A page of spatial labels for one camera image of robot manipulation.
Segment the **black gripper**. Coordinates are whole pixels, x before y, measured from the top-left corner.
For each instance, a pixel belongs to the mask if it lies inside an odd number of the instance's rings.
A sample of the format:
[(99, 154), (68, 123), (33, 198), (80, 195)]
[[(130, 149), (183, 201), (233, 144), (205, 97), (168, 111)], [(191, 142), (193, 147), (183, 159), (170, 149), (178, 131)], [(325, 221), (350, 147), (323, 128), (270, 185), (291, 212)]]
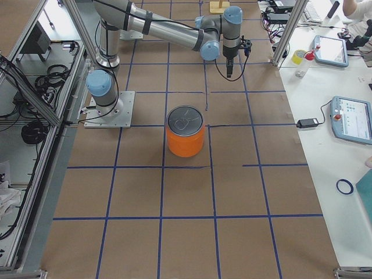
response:
[(234, 58), (238, 55), (238, 51), (243, 50), (246, 58), (249, 58), (251, 47), (251, 41), (245, 39), (245, 37), (237, 37), (233, 39), (223, 37), (223, 56), (226, 58), (227, 77), (231, 77), (233, 74)]

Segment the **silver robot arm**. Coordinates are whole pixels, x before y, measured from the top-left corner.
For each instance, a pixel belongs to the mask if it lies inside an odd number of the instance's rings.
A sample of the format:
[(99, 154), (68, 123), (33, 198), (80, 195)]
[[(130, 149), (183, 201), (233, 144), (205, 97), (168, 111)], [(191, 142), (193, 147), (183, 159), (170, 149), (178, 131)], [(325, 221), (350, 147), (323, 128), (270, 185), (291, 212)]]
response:
[(233, 74), (234, 59), (239, 50), (249, 56), (252, 43), (241, 35), (242, 9), (228, 7), (220, 15), (197, 17), (195, 26), (167, 19), (137, 7), (131, 1), (94, 1), (101, 21), (96, 61), (102, 67), (116, 67), (121, 31), (136, 31), (199, 52), (205, 61), (226, 58), (226, 76)]
[(87, 120), (104, 118), (108, 121), (121, 114), (123, 102), (119, 98), (119, 89), (112, 72), (94, 70), (88, 74), (85, 84), (95, 101), (95, 110), (92, 110)]

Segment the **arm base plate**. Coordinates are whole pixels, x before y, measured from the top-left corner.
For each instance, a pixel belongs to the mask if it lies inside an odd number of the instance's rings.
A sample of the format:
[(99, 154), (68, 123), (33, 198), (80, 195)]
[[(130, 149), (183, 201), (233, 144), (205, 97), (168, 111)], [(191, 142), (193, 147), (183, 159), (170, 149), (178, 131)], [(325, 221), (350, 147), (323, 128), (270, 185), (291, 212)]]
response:
[(88, 110), (87, 121), (84, 122), (85, 128), (130, 128), (133, 108), (134, 91), (120, 91), (119, 100), (114, 102), (115, 107), (97, 106), (93, 97), (90, 100), (90, 106), (95, 108)]
[(130, 31), (125, 31), (121, 30), (120, 31), (120, 40), (122, 41), (133, 41), (133, 40), (142, 40), (144, 35), (138, 31), (130, 30)]

